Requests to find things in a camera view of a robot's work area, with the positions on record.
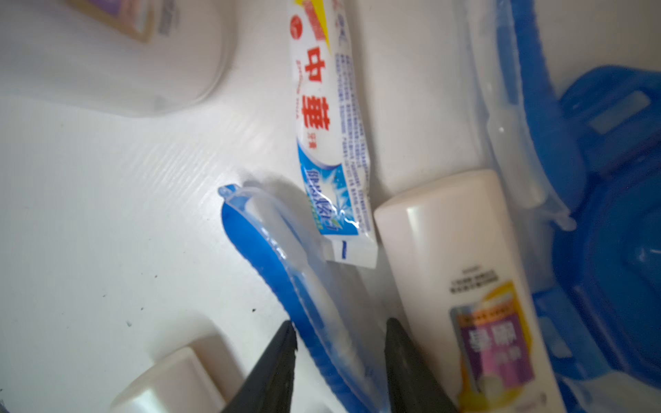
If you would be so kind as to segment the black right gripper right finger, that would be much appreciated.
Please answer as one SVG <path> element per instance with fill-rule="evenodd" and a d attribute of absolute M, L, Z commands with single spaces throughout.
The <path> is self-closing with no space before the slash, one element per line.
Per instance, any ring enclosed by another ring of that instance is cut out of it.
<path fill-rule="evenodd" d="M 397 318 L 387 320 L 387 388 L 392 413 L 458 413 Z"/>

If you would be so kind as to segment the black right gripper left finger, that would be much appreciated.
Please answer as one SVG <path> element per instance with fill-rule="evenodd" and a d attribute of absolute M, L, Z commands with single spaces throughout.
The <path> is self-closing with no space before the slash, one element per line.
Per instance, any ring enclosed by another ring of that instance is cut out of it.
<path fill-rule="evenodd" d="M 294 325 L 285 321 L 222 413 L 289 413 L 297 349 Z"/>

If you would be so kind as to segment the blue toothbrush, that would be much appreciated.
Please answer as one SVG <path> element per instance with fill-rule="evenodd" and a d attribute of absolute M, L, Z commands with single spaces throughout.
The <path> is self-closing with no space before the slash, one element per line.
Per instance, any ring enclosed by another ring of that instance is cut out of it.
<path fill-rule="evenodd" d="M 532 1 L 464 1 L 486 131 L 514 204 L 576 229 L 585 161 L 560 109 Z"/>
<path fill-rule="evenodd" d="M 349 412 L 387 412 L 385 328 L 358 274 L 260 187 L 219 188 L 227 237 L 287 312 L 325 383 Z"/>

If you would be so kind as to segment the toothpaste tube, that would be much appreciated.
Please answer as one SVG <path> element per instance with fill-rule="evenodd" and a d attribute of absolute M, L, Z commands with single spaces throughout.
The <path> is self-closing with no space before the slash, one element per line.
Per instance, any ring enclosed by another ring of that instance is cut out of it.
<path fill-rule="evenodd" d="M 370 158 L 342 1 L 287 2 L 301 175 L 328 259 L 375 268 Z"/>

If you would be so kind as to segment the clear plastic container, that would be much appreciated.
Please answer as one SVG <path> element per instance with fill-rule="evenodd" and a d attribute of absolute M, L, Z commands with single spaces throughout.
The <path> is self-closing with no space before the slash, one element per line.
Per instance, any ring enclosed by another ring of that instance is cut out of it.
<path fill-rule="evenodd" d="M 4 1 L 3 93 L 147 117 L 199 103 L 227 62 L 213 1 Z"/>

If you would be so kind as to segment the front white bottle gold cap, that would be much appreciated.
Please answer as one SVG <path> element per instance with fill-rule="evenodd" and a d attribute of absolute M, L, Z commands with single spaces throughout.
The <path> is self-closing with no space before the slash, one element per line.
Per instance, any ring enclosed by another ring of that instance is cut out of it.
<path fill-rule="evenodd" d="M 215 413 L 227 405 L 190 347 L 155 363 L 112 402 L 111 412 Z"/>

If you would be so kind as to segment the white bottle purple label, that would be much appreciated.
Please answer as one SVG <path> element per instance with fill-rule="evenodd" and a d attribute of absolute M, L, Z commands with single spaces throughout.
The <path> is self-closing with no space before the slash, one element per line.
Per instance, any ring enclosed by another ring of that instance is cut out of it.
<path fill-rule="evenodd" d="M 445 177 L 375 210 L 412 340 L 461 412 L 562 412 L 504 191 Z"/>

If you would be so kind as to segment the blue lid upper left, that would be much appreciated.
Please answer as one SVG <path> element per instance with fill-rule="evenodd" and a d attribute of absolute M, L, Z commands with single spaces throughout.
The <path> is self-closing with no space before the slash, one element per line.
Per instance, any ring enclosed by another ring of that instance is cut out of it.
<path fill-rule="evenodd" d="M 660 75 L 593 69 L 533 143 L 575 223 L 554 234 L 555 287 L 534 297 L 571 412 L 660 409 Z"/>

